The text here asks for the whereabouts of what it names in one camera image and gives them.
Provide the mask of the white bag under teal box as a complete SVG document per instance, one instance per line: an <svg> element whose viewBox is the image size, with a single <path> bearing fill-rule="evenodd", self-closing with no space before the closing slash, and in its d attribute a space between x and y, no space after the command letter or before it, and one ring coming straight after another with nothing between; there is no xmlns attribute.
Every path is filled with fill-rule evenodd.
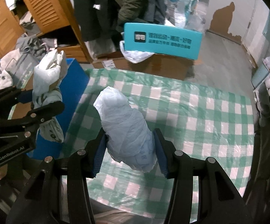
<svg viewBox="0 0 270 224"><path fill-rule="evenodd" d="M138 64L140 62L145 61L146 59L152 57L154 53L150 52L142 52L142 51L127 51L125 50L125 41L120 41L119 43L120 51L123 57L133 64Z"/></svg>

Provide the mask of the white fluffy towel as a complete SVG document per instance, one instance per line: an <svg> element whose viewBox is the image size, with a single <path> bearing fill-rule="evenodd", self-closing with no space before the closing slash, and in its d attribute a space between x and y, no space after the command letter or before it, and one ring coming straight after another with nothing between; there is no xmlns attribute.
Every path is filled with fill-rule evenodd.
<svg viewBox="0 0 270 224"><path fill-rule="evenodd" d="M10 70L14 69L19 58L21 57L20 49L8 52L0 60L0 90L13 86L13 78Z"/></svg>

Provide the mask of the blue clear plastic bag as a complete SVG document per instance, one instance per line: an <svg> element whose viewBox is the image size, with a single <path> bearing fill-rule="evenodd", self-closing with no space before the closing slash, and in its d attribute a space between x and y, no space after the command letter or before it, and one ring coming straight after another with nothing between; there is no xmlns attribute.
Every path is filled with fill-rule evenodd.
<svg viewBox="0 0 270 224"><path fill-rule="evenodd" d="M165 0L166 19L175 27L185 28L199 0Z"/></svg>

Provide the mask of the dark hanging jackets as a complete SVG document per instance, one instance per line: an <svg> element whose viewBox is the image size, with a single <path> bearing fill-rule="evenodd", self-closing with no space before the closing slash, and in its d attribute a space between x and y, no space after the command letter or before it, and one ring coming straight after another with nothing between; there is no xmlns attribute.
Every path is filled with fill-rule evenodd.
<svg viewBox="0 0 270 224"><path fill-rule="evenodd" d="M125 23L165 23L165 0L74 0L83 41L118 39Z"/></svg>

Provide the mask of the green checkered tablecloth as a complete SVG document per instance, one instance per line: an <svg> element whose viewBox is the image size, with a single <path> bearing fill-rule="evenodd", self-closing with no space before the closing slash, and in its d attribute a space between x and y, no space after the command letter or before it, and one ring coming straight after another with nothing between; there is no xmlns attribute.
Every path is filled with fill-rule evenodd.
<svg viewBox="0 0 270 224"><path fill-rule="evenodd" d="M94 102L110 86L138 109L150 130L159 128L176 149L190 157L214 157L240 194L250 174L254 124L249 98L188 81L118 69L86 70L89 83L69 126L61 156L94 139L101 120ZM87 181L95 201L144 217L163 219L173 186L155 165L149 173L132 170L104 156L99 174Z"/></svg>

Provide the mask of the teal printed box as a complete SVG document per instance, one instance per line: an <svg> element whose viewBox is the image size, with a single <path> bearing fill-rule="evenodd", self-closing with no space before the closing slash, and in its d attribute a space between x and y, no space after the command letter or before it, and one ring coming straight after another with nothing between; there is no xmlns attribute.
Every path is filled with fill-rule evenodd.
<svg viewBox="0 0 270 224"><path fill-rule="evenodd" d="M178 27L125 23L124 48L127 51L142 51L155 54L197 60L201 48L201 32Z"/></svg>

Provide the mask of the white plastic bag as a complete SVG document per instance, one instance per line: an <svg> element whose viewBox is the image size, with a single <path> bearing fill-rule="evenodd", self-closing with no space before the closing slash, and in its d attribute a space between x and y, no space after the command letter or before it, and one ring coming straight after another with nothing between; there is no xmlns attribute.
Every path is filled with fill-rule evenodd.
<svg viewBox="0 0 270 224"><path fill-rule="evenodd" d="M156 147L142 113L110 86L100 92L93 106L108 136L107 149L113 160L133 170L150 172L156 163Z"/></svg>
<svg viewBox="0 0 270 224"><path fill-rule="evenodd" d="M33 105L34 108L62 101L60 83L67 75L67 62L64 51L52 50L35 66L33 74ZM65 137L58 120L52 119L40 124L40 135L52 142L63 143Z"/></svg>

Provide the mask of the wooden louvered wardrobe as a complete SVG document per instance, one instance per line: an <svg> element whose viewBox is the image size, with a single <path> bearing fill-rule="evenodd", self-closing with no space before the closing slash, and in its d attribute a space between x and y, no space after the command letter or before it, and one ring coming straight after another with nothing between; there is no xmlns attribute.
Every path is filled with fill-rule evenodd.
<svg viewBox="0 0 270 224"><path fill-rule="evenodd" d="M39 28L38 36L53 33L58 40L63 40L64 50L68 58L75 58L80 63L91 63L92 58L81 37L81 31L74 16L70 0L23 0L28 11ZM18 16L14 15L0 0L0 58L15 48L18 38L24 34Z"/></svg>

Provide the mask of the grey clothes pile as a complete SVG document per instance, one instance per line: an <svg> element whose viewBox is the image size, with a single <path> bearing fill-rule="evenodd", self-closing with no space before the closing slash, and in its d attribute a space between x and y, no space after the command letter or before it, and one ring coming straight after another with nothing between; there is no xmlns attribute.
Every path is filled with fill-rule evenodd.
<svg viewBox="0 0 270 224"><path fill-rule="evenodd" d="M15 49L19 49L22 53L31 53L35 57L43 57L56 48L56 38L39 38L36 35L27 36L26 34L19 37L15 45Z"/></svg>

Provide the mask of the blue cardboard box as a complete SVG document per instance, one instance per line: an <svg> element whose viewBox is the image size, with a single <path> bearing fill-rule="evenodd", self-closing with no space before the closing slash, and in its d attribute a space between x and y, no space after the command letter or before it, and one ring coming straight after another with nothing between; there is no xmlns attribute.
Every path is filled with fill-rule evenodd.
<svg viewBox="0 0 270 224"><path fill-rule="evenodd" d="M79 101L87 87L89 77L76 59L67 59L67 65L67 75L60 83L60 93L65 107L63 112L56 116L56 119L63 130L65 140L63 143L51 142L45 140L38 134L36 139L36 149L27 154L30 158L37 160L43 160L46 156L59 158L62 155L62 151L69 144L68 129Z"/></svg>

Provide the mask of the brown cardboard box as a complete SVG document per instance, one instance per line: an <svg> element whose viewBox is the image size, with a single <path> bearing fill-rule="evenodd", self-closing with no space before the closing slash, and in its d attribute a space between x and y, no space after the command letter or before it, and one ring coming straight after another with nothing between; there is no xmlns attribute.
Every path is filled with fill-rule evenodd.
<svg viewBox="0 0 270 224"><path fill-rule="evenodd" d="M190 60L181 57L155 54L143 62L133 64L127 61L121 52L113 52L99 57L92 65L96 69L104 68L105 66L102 62L105 60L113 60L117 69L143 72L179 80L185 79L190 67L202 63L200 59Z"/></svg>

